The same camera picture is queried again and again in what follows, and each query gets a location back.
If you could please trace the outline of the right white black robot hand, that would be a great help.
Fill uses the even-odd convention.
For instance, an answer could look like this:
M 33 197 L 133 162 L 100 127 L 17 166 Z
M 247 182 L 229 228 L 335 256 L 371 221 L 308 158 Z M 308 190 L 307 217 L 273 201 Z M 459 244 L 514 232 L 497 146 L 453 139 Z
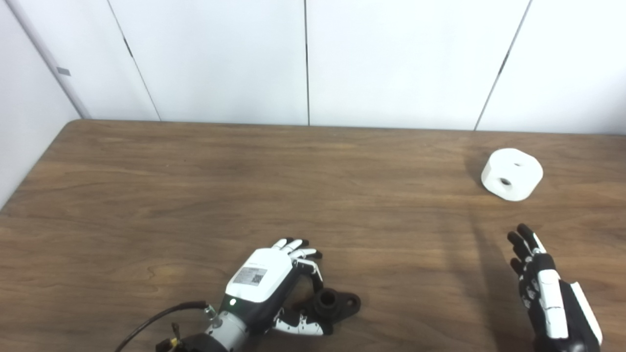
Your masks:
M 535 352 L 599 352 L 603 332 L 579 283 L 564 281 L 552 255 L 525 223 L 507 234 L 518 292 L 534 329 Z

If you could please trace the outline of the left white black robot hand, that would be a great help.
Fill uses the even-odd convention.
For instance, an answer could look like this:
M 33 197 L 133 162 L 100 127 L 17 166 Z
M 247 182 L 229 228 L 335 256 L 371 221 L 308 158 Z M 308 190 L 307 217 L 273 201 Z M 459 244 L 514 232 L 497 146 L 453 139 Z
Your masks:
M 238 318 L 250 336 L 269 330 L 309 336 L 331 335 L 333 326 L 284 307 L 302 276 L 313 289 L 323 288 L 315 259 L 322 253 L 306 239 L 283 238 L 272 247 L 256 249 L 228 281 L 219 312 Z

